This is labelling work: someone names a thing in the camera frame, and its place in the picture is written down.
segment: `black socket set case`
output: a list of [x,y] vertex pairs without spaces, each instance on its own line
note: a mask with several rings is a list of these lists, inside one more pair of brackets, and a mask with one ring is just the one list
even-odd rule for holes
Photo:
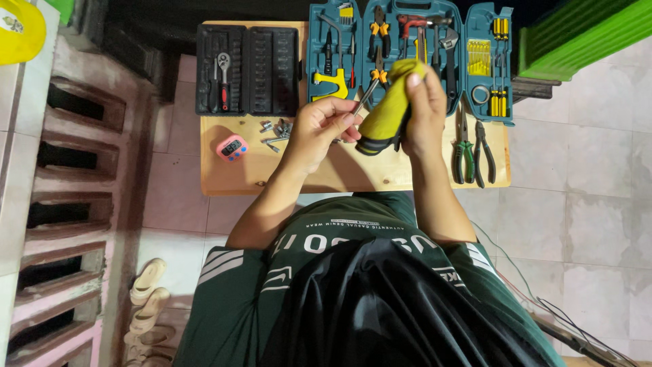
[[[200,24],[195,112],[201,116],[294,116],[302,75],[298,44],[295,28]],[[214,70],[222,52],[230,57],[225,110],[215,100],[221,93],[211,95],[211,88],[222,84],[222,69],[217,67],[216,80]]]
[[[310,25],[308,35],[308,48],[306,52],[306,74],[308,75],[308,102],[315,96],[328,95],[335,92],[338,87],[332,82],[321,81],[318,84],[314,83],[316,73],[324,74],[325,68],[325,45],[327,34],[331,32],[331,50],[332,56],[332,75],[335,76],[337,69],[344,70],[344,80],[348,89],[347,99],[353,99],[359,86],[363,90],[371,84],[371,72],[376,69],[375,64],[375,51],[376,47],[382,48],[383,43],[381,33],[379,32],[370,46],[370,37],[372,36],[371,24],[374,23],[374,9],[379,5],[385,15],[385,23],[389,24],[388,32],[391,43],[389,55],[383,58],[384,70],[389,71],[394,61],[402,58],[403,54],[403,40],[401,35],[403,27],[399,24],[397,16],[399,14],[410,14],[418,16],[435,16],[440,15],[446,18],[452,18],[452,23],[449,25],[453,30],[459,34],[459,39],[454,49],[454,75],[456,82],[456,95],[452,100],[447,115],[452,115],[458,107],[460,97],[466,95],[468,106],[470,106],[471,113],[479,118],[481,121],[502,121],[507,126],[513,126],[512,122],[512,88],[510,83],[510,54],[512,51],[512,27],[511,27],[511,13],[512,8],[503,7],[500,13],[495,12],[495,5],[493,3],[479,3],[469,8],[466,22],[462,23],[460,12],[455,4],[443,0],[370,0],[366,9],[360,17],[357,4],[354,0],[329,0],[325,4],[310,5]],[[353,19],[342,22],[340,19],[340,8],[353,7]],[[342,64],[338,64],[338,52],[340,45],[338,44],[338,32],[333,29],[327,22],[320,17],[326,16],[330,21],[335,22],[342,30]],[[493,21],[494,19],[508,19],[509,32],[507,39],[497,40],[494,38]],[[446,36],[446,25],[439,26],[439,40]],[[427,64],[431,65],[432,54],[434,51],[434,29],[433,27],[425,28],[425,40],[427,55]],[[351,54],[351,35],[355,35],[355,50]],[[417,39],[417,28],[409,27],[409,37],[407,40],[407,58],[414,58],[416,56],[415,40]],[[492,67],[494,75],[496,75],[496,84],[501,87],[503,83],[503,90],[506,91],[507,113],[505,117],[491,116],[490,106],[491,100],[486,103],[476,103],[471,98],[471,90],[478,85],[486,87],[488,90],[493,90],[493,78],[491,73],[489,76],[471,75],[467,71],[467,63],[470,53],[467,51],[468,40],[482,40],[489,41],[491,55],[505,55],[504,59],[506,66],[501,68]],[[351,65],[353,64],[353,85],[351,86]],[[444,91],[447,90],[447,60],[446,50],[444,47],[439,47],[439,65],[441,69],[442,87]],[[377,105],[382,97],[385,95],[385,90],[381,84],[374,90],[369,98],[368,103],[370,106]]]

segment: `digital timer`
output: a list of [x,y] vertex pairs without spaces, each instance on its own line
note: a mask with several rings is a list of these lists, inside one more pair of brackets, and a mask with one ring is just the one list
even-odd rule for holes
[[223,142],[217,144],[215,152],[226,162],[240,159],[249,149],[249,144],[238,134],[233,134]]

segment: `wooden board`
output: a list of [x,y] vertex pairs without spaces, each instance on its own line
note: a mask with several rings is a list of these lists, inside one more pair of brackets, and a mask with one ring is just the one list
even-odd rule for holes
[[[205,24],[245,25],[267,27],[294,27],[299,30],[299,55],[305,59],[308,22],[235,22],[219,21]],[[306,103],[308,76],[304,73],[299,83],[299,104]],[[363,94],[358,90],[356,100]],[[362,116],[367,115],[364,109]],[[443,135],[442,154],[447,157],[450,168],[453,146],[456,140],[455,119],[459,112],[446,119]],[[276,142],[279,148],[275,153],[260,141],[274,137],[272,131],[261,134],[261,121],[270,120],[275,125],[278,118],[262,118],[246,115],[244,117],[201,117],[201,190],[204,195],[255,195],[258,194],[274,172],[287,141]],[[469,140],[475,142],[475,118],[467,114]],[[500,122],[485,123],[486,140],[496,161],[496,182],[488,182],[488,166],[484,152],[480,160],[482,177],[486,187],[505,187],[511,182],[509,166],[509,144],[507,128]],[[239,161],[227,163],[215,153],[217,144],[231,134],[241,135],[249,143],[249,151]],[[458,185],[453,183],[449,169],[449,179],[454,188],[478,188],[475,183]],[[393,191],[412,190],[412,173],[409,158],[402,150],[395,152],[392,148],[383,150],[375,157],[368,157],[355,150],[355,144],[333,144],[320,164],[317,172],[306,179],[302,193],[332,193],[350,191]]]

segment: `teal tool case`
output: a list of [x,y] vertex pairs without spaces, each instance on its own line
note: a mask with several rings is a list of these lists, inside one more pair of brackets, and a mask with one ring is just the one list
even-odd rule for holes
[[[340,18],[340,9],[342,6],[350,6],[353,8],[353,17],[350,20]],[[479,3],[472,5],[467,13],[466,21],[461,22],[460,12],[455,4],[450,1],[440,0],[371,0],[367,4],[363,13],[359,12],[357,3],[351,1],[337,1],[329,0],[325,4],[312,4],[310,5],[310,23],[308,30],[308,42],[306,49],[306,74],[308,75],[308,102],[312,101],[314,97],[325,96],[334,93],[338,90],[338,86],[330,81],[321,81],[315,84],[316,74],[324,74],[324,66],[326,62],[325,45],[329,28],[331,30],[331,49],[333,52],[332,62],[333,70],[332,75],[336,75],[337,69],[344,70],[344,81],[346,83],[346,96],[347,99],[354,99],[358,92],[359,86],[363,87],[363,91],[372,82],[372,71],[376,69],[376,47],[383,48],[383,41],[381,33],[373,38],[370,44],[370,37],[372,36],[371,25],[374,23],[375,14],[374,9],[380,6],[384,15],[385,23],[389,25],[388,33],[391,47],[389,54],[383,58],[384,70],[388,72],[392,63],[401,59],[403,56],[404,40],[401,38],[404,27],[399,23],[397,16],[399,14],[409,14],[416,16],[442,16],[452,18],[450,25],[439,26],[439,40],[446,36],[447,27],[451,27],[459,34],[458,41],[454,48],[454,77],[456,83],[456,95],[451,99],[447,116],[452,115],[458,109],[458,103],[461,96],[465,96],[467,100],[466,106],[470,108],[470,112],[479,120],[488,121],[502,121],[506,126],[514,126],[512,122],[512,88],[511,88],[511,63],[510,54],[512,52],[512,27],[511,27],[511,14],[512,8],[503,7],[499,13],[495,10],[494,3]],[[342,30],[342,65],[338,64],[338,52],[340,51],[338,31],[331,27],[327,22],[320,18],[320,14],[328,17],[332,22]],[[506,39],[496,39],[494,37],[494,19],[507,19],[509,28]],[[414,58],[416,56],[417,47],[415,40],[417,39],[417,27],[409,27],[409,37],[407,38],[407,58]],[[351,56],[351,35],[355,35],[355,52]],[[432,54],[434,52],[434,28],[430,26],[425,27],[426,40],[426,64],[432,66]],[[468,41],[489,41],[490,56],[501,55],[499,59],[504,59],[505,65],[502,67],[495,67],[493,61],[490,59],[489,67],[493,70],[496,77],[496,85],[494,88],[494,77],[489,75],[475,75],[469,71],[469,60],[477,57],[474,53],[473,57],[469,56],[467,47]],[[447,63],[446,50],[440,46],[439,50],[439,67],[441,70],[441,83],[444,91],[447,91]],[[351,66],[353,63],[353,86],[351,86]],[[505,117],[492,116],[491,111],[491,95],[485,95],[482,88],[475,91],[476,100],[481,101],[485,97],[488,99],[485,103],[478,103],[474,101],[471,96],[471,91],[476,86],[484,86],[489,92],[501,89],[505,91],[498,97],[504,96],[507,100]],[[373,108],[377,105],[385,95],[385,90],[381,84],[374,90],[373,94],[368,100],[368,108]]]

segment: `diagonal cutting pliers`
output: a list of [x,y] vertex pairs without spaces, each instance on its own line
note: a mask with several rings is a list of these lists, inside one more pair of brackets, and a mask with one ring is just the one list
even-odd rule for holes
[[[469,127],[466,123],[466,112],[464,112],[464,103],[460,101],[461,106],[461,118],[458,125],[457,133],[457,142],[455,143],[455,151],[453,155],[452,162],[452,178],[458,184],[463,184],[464,179],[466,182],[472,184],[475,180],[473,175],[475,174],[475,165],[473,163],[473,153],[471,148],[473,143],[469,141]],[[462,170],[462,156],[464,156],[464,161],[466,162],[466,175]]]
[[391,49],[391,40],[389,39],[389,24],[385,23],[385,13],[383,8],[380,5],[376,5],[374,8],[374,23],[371,23],[369,27],[371,29],[371,37],[369,37],[369,53],[374,50],[374,38],[380,32],[380,37],[383,40],[383,57],[389,57],[389,51]]
[[373,82],[376,79],[380,79],[380,82],[383,84],[383,88],[385,88],[386,91],[389,89],[387,71],[385,71],[385,63],[380,54],[380,46],[376,46],[376,69],[371,71],[371,81]]
[[487,140],[484,138],[484,126],[480,120],[475,122],[475,151],[473,152],[473,160],[475,162],[475,177],[478,180],[478,186],[484,189],[484,181],[480,173],[480,145],[484,148],[484,154],[487,156],[487,165],[489,166],[489,182],[496,182],[496,162],[494,156],[491,154],[491,149]]

